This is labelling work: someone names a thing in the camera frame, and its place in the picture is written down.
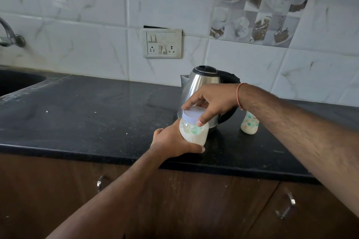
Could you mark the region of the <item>pale purple bottle cap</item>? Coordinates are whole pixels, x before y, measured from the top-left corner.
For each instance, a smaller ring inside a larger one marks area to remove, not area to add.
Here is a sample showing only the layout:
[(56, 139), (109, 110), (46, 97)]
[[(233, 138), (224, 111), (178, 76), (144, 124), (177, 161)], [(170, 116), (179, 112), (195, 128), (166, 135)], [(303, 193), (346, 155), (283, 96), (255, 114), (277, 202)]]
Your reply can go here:
[(203, 107), (191, 106), (188, 110), (182, 111), (182, 119), (188, 124), (197, 126), (197, 121), (205, 111), (206, 109)]

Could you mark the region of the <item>person's right hand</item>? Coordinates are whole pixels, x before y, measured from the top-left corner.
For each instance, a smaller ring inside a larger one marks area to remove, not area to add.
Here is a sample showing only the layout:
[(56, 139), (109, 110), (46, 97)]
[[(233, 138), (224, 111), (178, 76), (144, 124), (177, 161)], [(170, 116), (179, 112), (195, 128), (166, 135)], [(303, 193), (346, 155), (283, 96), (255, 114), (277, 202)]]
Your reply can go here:
[(212, 83), (200, 87), (183, 105), (183, 110), (188, 110), (191, 106), (224, 107), (225, 113), (233, 108), (237, 108), (236, 88), (238, 84)]

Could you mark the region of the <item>person's left hand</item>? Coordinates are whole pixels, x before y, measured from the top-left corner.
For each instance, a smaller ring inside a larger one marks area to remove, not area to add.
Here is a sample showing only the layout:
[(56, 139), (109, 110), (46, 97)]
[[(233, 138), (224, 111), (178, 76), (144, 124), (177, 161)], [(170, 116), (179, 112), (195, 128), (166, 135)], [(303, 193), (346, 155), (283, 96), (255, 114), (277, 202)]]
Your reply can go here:
[(157, 129), (154, 133), (149, 154), (152, 158), (161, 163), (169, 158), (175, 158), (182, 154), (177, 154), (177, 147), (180, 143), (190, 143), (183, 139), (179, 131), (180, 119), (166, 128)]

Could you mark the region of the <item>person's left forearm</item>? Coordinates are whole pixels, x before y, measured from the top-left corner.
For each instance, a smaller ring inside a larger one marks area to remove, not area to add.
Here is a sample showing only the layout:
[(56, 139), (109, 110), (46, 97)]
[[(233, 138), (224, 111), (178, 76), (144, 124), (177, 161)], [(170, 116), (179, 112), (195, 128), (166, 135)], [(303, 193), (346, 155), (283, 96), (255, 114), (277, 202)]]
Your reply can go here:
[(125, 230), (145, 183), (171, 157), (172, 149), (156, 143), (125, 173), (61, 223), (46, 239), (99, 239)]

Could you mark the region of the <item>metal wall faucet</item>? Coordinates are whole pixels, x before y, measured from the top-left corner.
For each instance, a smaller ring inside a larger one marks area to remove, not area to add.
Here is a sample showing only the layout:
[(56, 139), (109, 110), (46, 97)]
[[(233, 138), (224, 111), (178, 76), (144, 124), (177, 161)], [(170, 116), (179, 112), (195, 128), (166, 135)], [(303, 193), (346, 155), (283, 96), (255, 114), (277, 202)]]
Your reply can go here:
[(2, 17), (0, 17), (0, 24), (3, 26), (7, 35), (6, 37), (0, 37), (0, 46), (10, 47), (16, 45), (21, 48), (26, 46), (24, 37), (15, 34), (10, 25)]

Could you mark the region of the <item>black sink basin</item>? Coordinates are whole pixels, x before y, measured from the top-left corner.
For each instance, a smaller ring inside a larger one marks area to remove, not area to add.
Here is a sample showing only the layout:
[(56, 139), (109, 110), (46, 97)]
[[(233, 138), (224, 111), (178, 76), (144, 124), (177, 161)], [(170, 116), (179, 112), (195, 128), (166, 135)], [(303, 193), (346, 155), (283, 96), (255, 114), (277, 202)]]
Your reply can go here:
[(0, 69), (0, 97), (35, 85), (47, 78), (33, 73)]

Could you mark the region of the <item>narrow brown cabinet door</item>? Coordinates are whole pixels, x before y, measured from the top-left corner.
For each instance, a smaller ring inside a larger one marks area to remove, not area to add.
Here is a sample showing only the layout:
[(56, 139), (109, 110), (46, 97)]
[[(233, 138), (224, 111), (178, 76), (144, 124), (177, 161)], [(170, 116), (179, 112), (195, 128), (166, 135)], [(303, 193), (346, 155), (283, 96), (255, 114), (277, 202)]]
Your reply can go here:
[[(287, 187), (297, 202), (280, 220), (280, 195)], [(359, 239), (359, 218), (324, 186), (281, 182), (245, 239)]]

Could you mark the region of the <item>person's right forearm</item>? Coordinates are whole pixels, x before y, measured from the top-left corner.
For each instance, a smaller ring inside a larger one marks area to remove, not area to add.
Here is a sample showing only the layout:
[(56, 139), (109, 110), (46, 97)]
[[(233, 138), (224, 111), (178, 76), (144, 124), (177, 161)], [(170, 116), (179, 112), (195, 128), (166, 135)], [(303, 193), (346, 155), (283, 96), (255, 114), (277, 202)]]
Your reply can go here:
[(359, 217), (359, 131), (330, 122), (253, 85), (247, 111)]

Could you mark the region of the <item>white switch socket panel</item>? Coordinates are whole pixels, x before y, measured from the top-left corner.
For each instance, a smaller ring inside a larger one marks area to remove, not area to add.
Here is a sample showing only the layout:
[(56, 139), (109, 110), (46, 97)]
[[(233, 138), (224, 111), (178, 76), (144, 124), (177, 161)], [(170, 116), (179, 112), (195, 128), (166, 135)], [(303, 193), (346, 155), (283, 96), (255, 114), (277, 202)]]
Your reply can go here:
[(143, 28), (141, 32), (144, 58), (182, 58), (182, 29)]

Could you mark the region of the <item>wide brown cabinet door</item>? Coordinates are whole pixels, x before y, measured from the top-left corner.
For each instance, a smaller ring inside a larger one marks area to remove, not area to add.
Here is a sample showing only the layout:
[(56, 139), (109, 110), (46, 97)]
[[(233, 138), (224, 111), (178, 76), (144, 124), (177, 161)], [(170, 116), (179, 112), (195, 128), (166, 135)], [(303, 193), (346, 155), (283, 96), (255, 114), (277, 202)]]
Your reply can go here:
[[(0, 239), (44, 239), (128, 166), (0, 154)], [(158, 169), (135, 208), (81, 239), (240, 238), (279, 181)]]

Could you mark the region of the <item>red thread wristband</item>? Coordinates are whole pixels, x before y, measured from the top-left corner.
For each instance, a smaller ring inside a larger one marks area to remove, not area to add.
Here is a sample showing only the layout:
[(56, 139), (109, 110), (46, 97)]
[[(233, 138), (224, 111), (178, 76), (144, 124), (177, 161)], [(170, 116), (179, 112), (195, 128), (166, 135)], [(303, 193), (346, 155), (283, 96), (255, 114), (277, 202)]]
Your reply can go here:
[(236, 88), (236, 100), (237, 105), (241, 110), (247, 110), (247, 101), (248, 101), (248, 87), (247, 83), (240, 83)]

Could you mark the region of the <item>baby bottle with milk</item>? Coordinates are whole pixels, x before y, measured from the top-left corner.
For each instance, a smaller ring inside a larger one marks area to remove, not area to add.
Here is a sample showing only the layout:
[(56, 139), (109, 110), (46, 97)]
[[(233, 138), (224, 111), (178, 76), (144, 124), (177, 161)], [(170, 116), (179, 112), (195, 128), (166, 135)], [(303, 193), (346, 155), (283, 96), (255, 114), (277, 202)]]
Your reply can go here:
[(188, 122), (184, 118), (181, 118), (179, 122), (179, 131), (183, 139), (187, 142), (204, 146), (209, 133), (209, 125), (206, 123), (199, 127), (196, 120), (194, 122)]

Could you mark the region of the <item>stainless steel electric kettle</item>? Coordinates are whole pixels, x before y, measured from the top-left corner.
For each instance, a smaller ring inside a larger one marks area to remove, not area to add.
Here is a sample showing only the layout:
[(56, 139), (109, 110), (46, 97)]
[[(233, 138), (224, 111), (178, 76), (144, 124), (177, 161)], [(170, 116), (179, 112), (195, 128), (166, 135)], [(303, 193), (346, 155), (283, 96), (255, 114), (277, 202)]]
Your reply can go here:
[(182, 94), (179, 101), (178, 118), (182, 117), (182, 105), (203, 85), (211, 83), (240, 84), (240, 78), (226, 71), (217, 70), (208, 65), (195, 67), (190, 74), (181, 75)]

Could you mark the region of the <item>printed baby bottle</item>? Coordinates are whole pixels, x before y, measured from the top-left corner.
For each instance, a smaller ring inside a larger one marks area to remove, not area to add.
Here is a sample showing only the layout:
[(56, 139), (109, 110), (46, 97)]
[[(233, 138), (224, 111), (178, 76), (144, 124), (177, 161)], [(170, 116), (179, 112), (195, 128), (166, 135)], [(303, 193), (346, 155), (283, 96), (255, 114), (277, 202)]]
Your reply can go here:
[(258, 130), (258, 126), (259, 126), (258, 118), (252, 113), (250, 113), (249, 111), (246, 111), (240, 129), (246, 134), (254, 135)]

